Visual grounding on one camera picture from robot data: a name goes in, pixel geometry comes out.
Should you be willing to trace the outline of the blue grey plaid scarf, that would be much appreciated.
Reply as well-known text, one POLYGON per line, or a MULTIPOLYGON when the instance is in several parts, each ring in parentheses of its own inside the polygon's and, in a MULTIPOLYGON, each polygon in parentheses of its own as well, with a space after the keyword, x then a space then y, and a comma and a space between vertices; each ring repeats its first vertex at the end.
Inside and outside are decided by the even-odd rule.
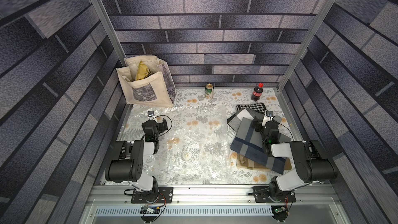
MULTIPOLYGON (((286 158, 273 157, 271 153, 271 146, 263 146, 262 138, 259 132, 255 131, 252 126, 253 121, 243 119, 236 136, 230 146, 231 150, 237 152, 239 155, 246 157, 270 170, 278 173, 284 173, 286 158)), ((290 142, 291 138, 279 133, 279 143, 290 142)))

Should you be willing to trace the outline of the black white houndstooth scarf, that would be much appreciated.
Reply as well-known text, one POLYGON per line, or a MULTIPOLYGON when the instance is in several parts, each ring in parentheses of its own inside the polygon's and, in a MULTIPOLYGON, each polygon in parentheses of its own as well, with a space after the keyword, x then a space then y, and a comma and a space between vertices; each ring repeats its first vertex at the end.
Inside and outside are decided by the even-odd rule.
POLYGON ((258 113, 265 113, 266 112, 266 106, 264 103, 255 103, 255 104, 238 104, 236 106, 236 110, 240 111, 242 109, 251 109, 254 110, 258 113))

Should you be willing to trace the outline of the brown plaid scarf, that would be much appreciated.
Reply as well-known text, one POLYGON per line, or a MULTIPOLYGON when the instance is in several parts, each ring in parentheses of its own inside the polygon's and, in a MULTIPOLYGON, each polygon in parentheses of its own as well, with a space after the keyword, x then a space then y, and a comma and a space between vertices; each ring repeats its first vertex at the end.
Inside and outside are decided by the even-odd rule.
POLYGON ((238 168, 244 168, 244 169, 249 169, 249 170, 270 171, 269 168, 266 168, 265 166, 262 166, 250 159, 247 159, 246 157, 244 157, 242 155, 237 156, 236 166, 238 168))

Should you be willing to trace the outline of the grey white scarf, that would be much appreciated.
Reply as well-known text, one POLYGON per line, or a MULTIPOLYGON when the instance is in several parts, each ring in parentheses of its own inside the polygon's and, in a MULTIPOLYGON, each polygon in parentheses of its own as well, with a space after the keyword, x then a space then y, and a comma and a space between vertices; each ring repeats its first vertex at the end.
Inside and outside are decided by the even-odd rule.
MULTIPOLYGON (((252 126, 255 128, 255 125, 259 122, 262 123, 263 118, 264 118, 263 113, 258 113, 254 110, 251 109, 242 109, 240 111, 237 111, 233 116, 231 116, 229 119, 227 119, 227 124, 235 131, 238 131, 238 128, 240 127, 240 124, 242 120, 249 119, 254 122, 252 126)), ((280 116, 274 116, 273 121, 277 123, 281 123, 282 118, 280 116)))

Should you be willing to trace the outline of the clear plastic vacuum bag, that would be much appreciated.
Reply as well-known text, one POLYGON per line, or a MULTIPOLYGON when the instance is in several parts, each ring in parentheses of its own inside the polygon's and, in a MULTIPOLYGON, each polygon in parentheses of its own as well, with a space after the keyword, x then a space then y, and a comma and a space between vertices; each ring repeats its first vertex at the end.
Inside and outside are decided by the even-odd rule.
POLYGON ((159 150, 144 156, 144 172, 161 185, 210 185, 230 181, 227 111, 223 106, 134 107, 121 135, 134 141, 144 135, 142 123, 154 111, 169 130, 160 134, 159 150))

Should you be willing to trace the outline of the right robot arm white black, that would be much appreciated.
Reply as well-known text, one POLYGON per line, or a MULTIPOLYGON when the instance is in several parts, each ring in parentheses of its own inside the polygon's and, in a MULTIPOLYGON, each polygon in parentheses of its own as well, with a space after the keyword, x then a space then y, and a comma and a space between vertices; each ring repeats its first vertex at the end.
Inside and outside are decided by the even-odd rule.
POLYGON ((309 184, 337 178, 334 161, 317 140, 279 141, 279 123, 270 120, 265 124, 254 122, 255 131, 261 134, 263 152, 270 158, 292 158, 295 168, 271 179, 269 185, 254 190, 251 195, 272 202, 294 202, 295 190, 309 184))

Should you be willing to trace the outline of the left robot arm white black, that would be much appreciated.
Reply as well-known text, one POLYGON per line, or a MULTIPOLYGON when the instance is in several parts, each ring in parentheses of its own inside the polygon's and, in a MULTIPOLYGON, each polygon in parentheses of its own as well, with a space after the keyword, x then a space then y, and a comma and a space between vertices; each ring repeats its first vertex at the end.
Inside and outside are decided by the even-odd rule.
POLYGON ((144 158, 155 155, 159 150, 159 137, 169 130, 167 121, 157 122, 154 119, 142 124, 144 135, 135 141, 117 142, 109 155, 105 168, 105 179, 113 183, 130 182, 133 196, 153 203, 160 193, 158 183, 153 176, 143 170, 144 158))

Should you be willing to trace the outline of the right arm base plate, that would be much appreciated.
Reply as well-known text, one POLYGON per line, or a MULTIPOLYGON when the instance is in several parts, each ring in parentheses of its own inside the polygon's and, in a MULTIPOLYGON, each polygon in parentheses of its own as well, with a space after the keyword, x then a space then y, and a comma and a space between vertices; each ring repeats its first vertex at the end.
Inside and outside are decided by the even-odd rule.
POLYGON ((249 195, 254 196, 256 203, 295 203, 296 197, 294 191, 280 191, 269 189, 268 187, 254 186, 253 192, 249 195))

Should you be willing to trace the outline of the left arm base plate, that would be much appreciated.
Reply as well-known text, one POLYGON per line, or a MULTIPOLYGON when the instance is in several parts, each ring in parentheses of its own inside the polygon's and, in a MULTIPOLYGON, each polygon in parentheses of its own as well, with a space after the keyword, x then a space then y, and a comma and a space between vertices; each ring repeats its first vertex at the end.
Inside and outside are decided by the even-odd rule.
POLYGON ((173 201, 174 188, 173 187, 158 187, 153 188, 152 191, 134 191, 131 197, 131 203, 134 204, 152 204, 152 203, 167 203, 173 201))

